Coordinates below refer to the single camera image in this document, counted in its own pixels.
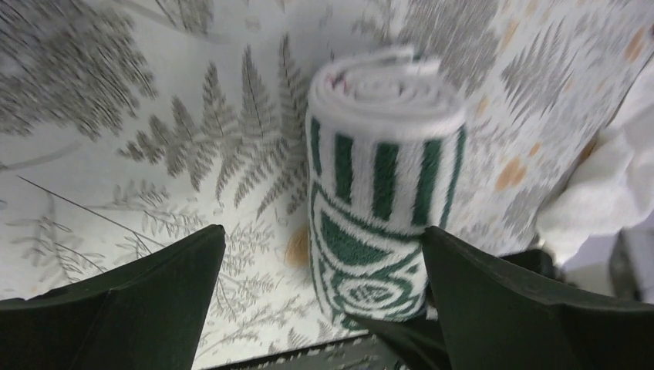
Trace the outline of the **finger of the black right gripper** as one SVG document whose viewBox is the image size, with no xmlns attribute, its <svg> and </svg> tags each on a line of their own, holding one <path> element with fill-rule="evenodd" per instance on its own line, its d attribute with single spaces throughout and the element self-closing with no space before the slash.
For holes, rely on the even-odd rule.
<svg viewBox="0 0 654 370">
<path fill-rule="evenodd" d="M 380 338 L 408 369 L 452 369 L 438 321 L 381 321 L 350 314 L 347 317 Z"/>
</svg>

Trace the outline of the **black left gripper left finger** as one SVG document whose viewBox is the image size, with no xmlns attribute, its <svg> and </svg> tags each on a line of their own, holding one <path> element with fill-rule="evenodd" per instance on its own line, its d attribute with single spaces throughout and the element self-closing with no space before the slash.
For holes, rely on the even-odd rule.
<svg viewBox="0 0 654 370">
<path fill-rule="evenodd" d="M 226 248 L 220 225 L 74 284 L 1 303 L 3 369 L 189 369 Z"/>
</svg>

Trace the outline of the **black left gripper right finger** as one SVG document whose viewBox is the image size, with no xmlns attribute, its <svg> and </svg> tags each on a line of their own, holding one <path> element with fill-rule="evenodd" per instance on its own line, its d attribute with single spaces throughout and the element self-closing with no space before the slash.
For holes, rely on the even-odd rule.
<svg viewBox="0 0 654 370">
<path fill-rule="evenodd" d="M 423 256 L 455 369 L 651 369 L 653 306 L 573 288 L 438 227 Z"/>
</svg>

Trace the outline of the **green white striped towel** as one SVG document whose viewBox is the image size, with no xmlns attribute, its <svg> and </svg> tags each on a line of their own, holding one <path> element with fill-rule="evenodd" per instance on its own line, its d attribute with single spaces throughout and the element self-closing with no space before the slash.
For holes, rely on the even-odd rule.
<svg viewBox="0 0 654 370">
<path fill-rule="evenodd" d="M 394 46 L 324 65 L 308 90 L 308 248 L 334 325 L 407 321 L 426 310 L 420 235 L 444 227 L 466 110 L 438 59 Z"/>
</svg>

